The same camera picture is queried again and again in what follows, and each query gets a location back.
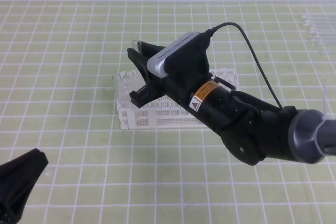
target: laser warning label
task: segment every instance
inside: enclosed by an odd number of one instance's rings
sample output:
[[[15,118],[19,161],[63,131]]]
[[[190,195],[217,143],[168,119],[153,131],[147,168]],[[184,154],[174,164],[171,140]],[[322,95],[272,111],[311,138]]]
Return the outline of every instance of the laser warning label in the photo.
[[[198,111],[199,107],[201,106],[201,102],[193,97],[190,101],[189,107],[192,108],[194,111]]]
[[[214,81],[204,83],[191,99],[189,107],[194,111],[198,111],[204,99],[211,93],[211,91],[218,87],[220,87],[220,85]]]

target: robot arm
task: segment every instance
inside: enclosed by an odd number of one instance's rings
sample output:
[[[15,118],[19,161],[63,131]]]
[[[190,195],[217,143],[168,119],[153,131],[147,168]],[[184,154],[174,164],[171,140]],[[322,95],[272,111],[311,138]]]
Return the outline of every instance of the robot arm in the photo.
[[[236,91],[209,73],[206,50],[214,32],[225,25],[241,31],[279,107]],[[128,56],[145,81],[144,87],[130,93],[133,104],[140,108],[167,95],[217,133],[246,164],[256,165],[265,157],[317,163],[325,155],[336,155],[336,120],[325,120],[317,110],[282,108],[244,31],[235,23],[186,33],[167,47],[138,42],[138,50],[129,48]]]

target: green cutting mat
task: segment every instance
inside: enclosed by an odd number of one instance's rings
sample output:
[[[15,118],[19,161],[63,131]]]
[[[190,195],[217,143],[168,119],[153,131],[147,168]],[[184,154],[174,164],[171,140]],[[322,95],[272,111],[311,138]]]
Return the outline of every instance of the green cutting mat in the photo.
[[[326,86],[335,118],[336,56],[308,41],[307,13],[336,3],[0,2],[0,163],[34,147],[50,162],[21,223],[335,223],[335,158],[250,167],[206,129],[121,131],[111,80],[134,69],[132,40],[167,45],[237,22],[282,104],[322,110]],[[235,28],[215,34],[208,58],[274,103]]]

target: yellow warning sticker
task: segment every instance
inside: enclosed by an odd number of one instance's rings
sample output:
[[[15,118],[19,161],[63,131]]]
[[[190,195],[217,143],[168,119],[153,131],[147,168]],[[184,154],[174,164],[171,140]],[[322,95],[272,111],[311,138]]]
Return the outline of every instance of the yellow warning sticker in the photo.
[[[194,111],[198,111],[204,99],[220,85],[214,81],[208,81],[204,83],[195,93],[190,101],[189,107]]]

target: black cable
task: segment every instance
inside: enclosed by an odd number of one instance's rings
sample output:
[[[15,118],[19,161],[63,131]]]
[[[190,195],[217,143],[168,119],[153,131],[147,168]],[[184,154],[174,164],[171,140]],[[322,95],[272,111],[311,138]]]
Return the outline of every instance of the black cable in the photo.
[[[258,66],[258,68],[259,68],[259,71],[260,71],[261,75],[263,76],[263,78],[264,78],[264,80],[265,80],[265,82],[266,82],[266,84],[267,84],[267,87],[268,87],[269,91],[270,91],[271,94],[273,95],[273,97],[274,97],[275,101],[277,102],[279,108],[282,109],[281,103],[279,102],[277,96],[275,95],[275,93],[274,93],[274,91],[273,91],[271,85],[269,84],[269,81],[268,81],[268,79],[267,79],[267,77],[266,77],[266,75],[265,75],[265,73],[264,73],[264,71],[263,71],[263,68],[261,67],[261,65],[260,65],[260,63],[259,63],[259,60],[258,60],[256,54],[254,53],[254,50],[253,50],[253,48],[252,48],[252,46],[251,46],[250,41],[248,40],[248,38],[247,38],[247,36],[246,36],[244,30],[243,30],[240,26],[239,26],[237,23],[233,23],[233,22],[225,22],[225,23],[222,23],[222,24],[220,24],[220,25],[218,25],[218,26],[216,26],[216,27],[214,27],[214,28],[212,28],[212,29],[209,29],[208,31],[206,31],[206,33],[210,33],[210,34],[212,33],[212,34],[211,34],[211,36],[212,36],[218,29],[220,29],[220,28],[222,28],[222,27],[224,27],[224,26],[235,26],[235,27],[238,28],[238,30],[241,32],[242,36],[244,37],[244,39],[245,39],[245,41],[246,41],[246,43],[247,43],[247,45],[248,45],[248,47],[249,47],[249,49],[250,49],[252,55],[253,55],[253,58],[254,58],[254,60],[255,60],[255,62],[256,62],[256,64],[257,64],[257,66]]]

